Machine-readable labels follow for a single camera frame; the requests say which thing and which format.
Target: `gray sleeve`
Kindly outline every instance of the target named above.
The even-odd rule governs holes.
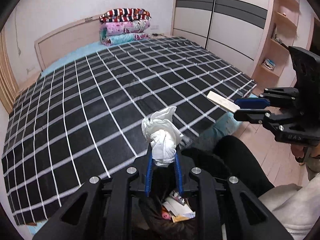
[[[320,173],[320,159],[310,157],[306,161],[306,168],[308,172],[309,181]]]

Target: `black pants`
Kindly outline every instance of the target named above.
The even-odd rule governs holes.
[[[197,167],[214,177],[238,177],[257,197],[274,188],[251,151],[234,136],[223,137],[212,153],[191,148],[182,154],[191,157]]]

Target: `wardrobe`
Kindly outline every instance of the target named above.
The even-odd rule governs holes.
[[[269,0],[176,0],[172,34],[196,42],[251,76],[268,5]]]

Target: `crumpled tissue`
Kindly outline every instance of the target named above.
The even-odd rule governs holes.
[[[151,144],[154,164],[160,167],[168,167],[173,163],[176,147],[183,138],[183,134],[172,123],[176,109],[176,106],[169,106],[153,113],[150,121],[147,117],[142,120],[143,136]]]

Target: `folded quilt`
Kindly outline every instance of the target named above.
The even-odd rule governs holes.
[[[125,33],[142,33],[150,27],[149,20],[136,20],[133,22],[106,22],[100,27],[102,36],[114,36]]]
[[[139,41],[149,39],[146,33],[127,33],[116,36],[106,36],[100,31],[100,41],[106,46],[118,45],[129,41]]]
[[[148,20],[150,13],[140,8],[119,8],[107,11],[100,16],[100,22],[128,22],[134,20]]]

